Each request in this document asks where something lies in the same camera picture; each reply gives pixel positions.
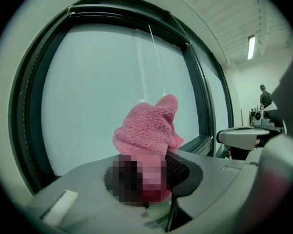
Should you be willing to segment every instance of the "pixelated area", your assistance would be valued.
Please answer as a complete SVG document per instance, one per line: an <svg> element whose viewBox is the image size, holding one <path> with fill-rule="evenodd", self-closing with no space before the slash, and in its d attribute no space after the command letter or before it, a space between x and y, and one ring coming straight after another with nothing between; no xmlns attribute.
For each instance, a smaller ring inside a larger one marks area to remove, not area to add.
<svg viewBox="0 0 293 234"><path fill-rule="evenodd" d="M132 206L148 206L171 196L171 178L166 161L135 161L136 157L119 155L105 176L105 186L120 202Z"/></svg>

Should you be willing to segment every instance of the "white wall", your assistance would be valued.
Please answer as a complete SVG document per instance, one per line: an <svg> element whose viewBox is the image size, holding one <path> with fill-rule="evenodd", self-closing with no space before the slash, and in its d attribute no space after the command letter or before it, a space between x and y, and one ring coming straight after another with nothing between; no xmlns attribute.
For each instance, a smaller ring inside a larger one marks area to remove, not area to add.
<svg viewBox="0 0 293 234"><path fill-rule="evenodd" d="M249 124L249 111L251 108L259 107L261 95L259 86L264 84L266 90L272 94L292 59L293 47L268 53L261 58L251 59L239 65L231 64L230 67L224 65L231 99L235 101L233 103L235 119L238 120L238 112L242 109L243 123Z"/></svg>
<svg viewBox="0 0 293 234"><path fill-rule="evenodd" d="M231 62L230 66L223 64L221 67L223 69L230 92L234 127L239 127L242 126L241 103L236 83L236 81L239 79L239 71L233 62Z"/></svg>
<svg viewBox="0 0 293 234"><path fill-rule="evenodd" d="M22 205L32 195L19 172L10 143L8 106L12 83L24 53L37 34L59 12L76 1L27 0L10 20L0 39L0 180L11 198ZM169 10L204 41L219 62L226 62L216 38L189 5L182 0L145 1Z"/></svg>

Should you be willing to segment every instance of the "window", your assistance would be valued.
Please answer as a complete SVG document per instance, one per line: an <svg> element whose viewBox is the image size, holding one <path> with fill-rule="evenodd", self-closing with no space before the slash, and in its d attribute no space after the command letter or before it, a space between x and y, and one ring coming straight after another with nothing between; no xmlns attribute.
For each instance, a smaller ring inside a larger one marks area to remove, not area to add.
<svg viewBox="0 0 293 234"><path fill-rule="evenodd" d="M164 92L178 99L180 149L203 150L215 135L214 105L188 35L168 11L141 0L82 0L41 31L10 102L15 154L33 192L80 164L118 154L114 130L133 106L154 105Z"/></svg>
<svg viewBox="0 0 293 234"><path fill-rule="evenodd" d="M194 91L183 54L151 34L105 24L74 26L59 45L42 94L42 135L57 176L119 154L112 144L136 104L178 99L174 125L184 144L199 136Z"/></svg>

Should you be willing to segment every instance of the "gray surface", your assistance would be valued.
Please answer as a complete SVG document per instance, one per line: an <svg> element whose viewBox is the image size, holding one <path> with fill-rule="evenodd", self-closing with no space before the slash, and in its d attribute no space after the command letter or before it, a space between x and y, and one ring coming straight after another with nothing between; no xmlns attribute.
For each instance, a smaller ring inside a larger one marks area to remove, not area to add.
<svg viewBox="0 0 293 234"><path fill-rule="evenodd" d="M213 219L222 221L224 216L230 217L230 214L241 207L251 188L255 174L253 170L256 170L254 165L244 164L241 160L212 158L180 150L176 153L199 164L203 169L204 178L191 196L178 199L180 207L190 216L197 218L174 233L184 233L185 230L191 233L197 230L197 227L201 227L202 231L210 230L216 224L219 225L212 222ZM59 229L66 233L164 233L160 227L154 227L152 212L146 214L144 207L124 205L106 190L103 175L116 157L73 169L38 193L29 204L28 210L39 217L64 190L71 190L78 192L79 198L59 226Z"/></svg>
<svg viewBox="0 0 293 234"><path fill-rule="evenodd" d="M247 158L245 160L245 163L246 164L259 163L259 159L262 155L262 151L263 151L262 147L256 148L256 149L250 151L249 155L247 156Z"/></svg>
<svg viewBox="0 0 293 234"><path fill-rule="evenodd" d="M252 190L239 214L239 233L246 233L274 211L292 185L293 138L278 135L263 148Z"/></svg>
<svg viewBox="0 0 293 234"><path fill-rule="evenodd" d="M217 201L200 216L171 233L233 233L240 209L250 193L256 172L255 165L243 165L232 184ZM193 197L192 202L195 202L200 196Z"/></svg>
<svg viewBox="0 0 293 234"><path fill-rule="evenodd" d="M28 205L35 216L41 216L63 193L71 190L79 197L64 217L59 229L66 233L164 233L148 227L153 221L145 216L144 207L131 207L118 202L105 188L103 175L117 156L81 165L62 176Z"/></svg>
<svg viewBox="0 0 293 234"><path fill-rule="evenodd" d="M180 151L177 151L177 154L197 163L203 170L203 181L200 186L191 195L177 199L179 206L193 218L202 214L218 200L244 164L242 160L192 156Z"/></svg>

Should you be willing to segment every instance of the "frosted window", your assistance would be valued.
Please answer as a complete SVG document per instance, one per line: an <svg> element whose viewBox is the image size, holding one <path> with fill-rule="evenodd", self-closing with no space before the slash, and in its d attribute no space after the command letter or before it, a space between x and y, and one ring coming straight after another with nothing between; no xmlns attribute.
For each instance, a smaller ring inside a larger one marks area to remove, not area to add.
<svg viewBox="0 0 293 234"><path fill-rule="evenodd" d="M216 117L216 133L218 133L219 131L228 128L226 96L220 79L211 71L210 68L205 65L204 62L202 62L201 64L205 78L209 82L211 95L213 98ZM216 141L216 152L218 151L220 145L221 144Z"/></svg>
<svg viewBox="0 0 293 234"><path fill-rule="evenodd" d="M42 95L42 134L52 169L64 175L78 165L118 154L112 137L130 109L178 99L176 132L187 143L199 135L188 69L180 49L150 34L111 25L74 26L58 47Z"/></svg>

